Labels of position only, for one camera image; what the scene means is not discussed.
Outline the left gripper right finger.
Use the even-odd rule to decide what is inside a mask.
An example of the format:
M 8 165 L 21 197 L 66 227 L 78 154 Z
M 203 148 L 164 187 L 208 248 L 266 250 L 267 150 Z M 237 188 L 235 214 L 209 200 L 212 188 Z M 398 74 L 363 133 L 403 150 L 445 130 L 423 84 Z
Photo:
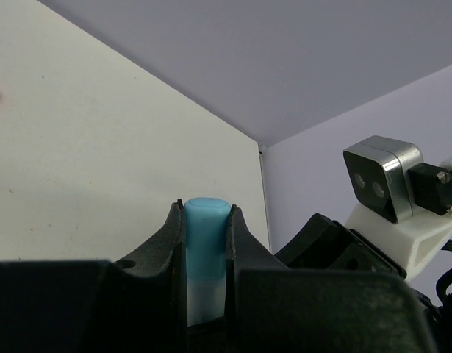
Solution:
M 260 326 L 266 309 L 259 281 L 263 274 L 283 270 L 277 260 L 250 232 L 243 211 L 233 205 L 226 224 L 226 351 L 240 352 L 248 334 Z

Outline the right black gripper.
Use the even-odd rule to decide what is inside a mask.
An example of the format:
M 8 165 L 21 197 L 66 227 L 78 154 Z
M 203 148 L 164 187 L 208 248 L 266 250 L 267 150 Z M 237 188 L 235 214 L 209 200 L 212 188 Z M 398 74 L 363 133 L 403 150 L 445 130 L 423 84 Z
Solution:
M 320 213 L 315 213 L 275 257 L 286 266 L 275 272 L 276 280 L 283 283 L 407 278 L 407 270 L 356 230 Z

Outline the blue pen cap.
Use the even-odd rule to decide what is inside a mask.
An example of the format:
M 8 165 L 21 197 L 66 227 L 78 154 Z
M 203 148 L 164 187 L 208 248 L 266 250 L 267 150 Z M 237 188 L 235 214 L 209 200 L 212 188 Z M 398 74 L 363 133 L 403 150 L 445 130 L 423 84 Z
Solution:
M 187 276 L 216 281 L 226 272 L 226 227 L 231 205 L 217 198 L 198 197 L 184 205 Z

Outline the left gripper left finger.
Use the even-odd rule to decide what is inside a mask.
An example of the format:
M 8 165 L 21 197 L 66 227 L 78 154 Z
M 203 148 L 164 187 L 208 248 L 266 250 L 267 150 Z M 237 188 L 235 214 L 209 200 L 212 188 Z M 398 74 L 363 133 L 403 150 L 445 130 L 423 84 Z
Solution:
M 187 351 L 186 215 L 181 199 L 165 223 L 115 265 L 123 272 L 121 326 L 148 352 Z

